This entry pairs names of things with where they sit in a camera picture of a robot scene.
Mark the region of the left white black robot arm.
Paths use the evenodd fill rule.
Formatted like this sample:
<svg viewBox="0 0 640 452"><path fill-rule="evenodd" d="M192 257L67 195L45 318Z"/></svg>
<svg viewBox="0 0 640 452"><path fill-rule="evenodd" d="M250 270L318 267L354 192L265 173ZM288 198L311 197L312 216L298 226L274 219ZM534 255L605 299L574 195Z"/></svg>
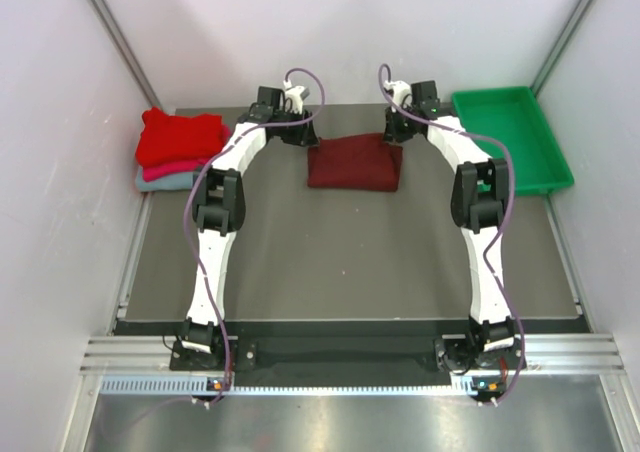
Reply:
<svg viewBox="0 0 640 452"><path fill-rule="evenodd" d="M197 230L197 239L189 241L196 280L176 354L193 357L204 369L231 374L224 291L230 252L246 217L243 175L273 137L294 146L318 144L313 114L304 107L308 95L306 87L289 80L282 89L261 87L222 150L194 173L185 211Z"/></svg>

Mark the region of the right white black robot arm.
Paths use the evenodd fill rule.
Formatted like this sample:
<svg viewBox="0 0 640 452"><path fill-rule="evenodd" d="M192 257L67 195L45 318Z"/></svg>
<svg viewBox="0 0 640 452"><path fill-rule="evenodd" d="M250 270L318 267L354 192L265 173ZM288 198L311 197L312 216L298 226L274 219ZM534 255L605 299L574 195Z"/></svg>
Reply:
<svg viewBox="0 0 640 452"><path fill-rule="evenodd" d="M478 145L494 139L466 131L458 118L441 112L433 81L380 79L379 87L389 103L384 139L402 143L420 135L454 172L450 211L466 245L472 299L464 342L445 345L439 360L460 375L490 367L514 346L516 335L502 267L502 236L514 198L512 163Z"/></svg>

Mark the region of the dark red t shirt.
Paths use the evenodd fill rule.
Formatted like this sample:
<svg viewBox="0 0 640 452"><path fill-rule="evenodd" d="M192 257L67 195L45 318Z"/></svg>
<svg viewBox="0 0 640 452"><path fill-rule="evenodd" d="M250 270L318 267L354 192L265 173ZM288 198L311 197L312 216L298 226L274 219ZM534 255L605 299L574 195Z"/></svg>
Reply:
<svg viewBox="0 0 640 452"><path fill-rule="evenodd" d="M321 139L307 153L307 186L374 192L398 190L403 148L382 133Z"/></svg>

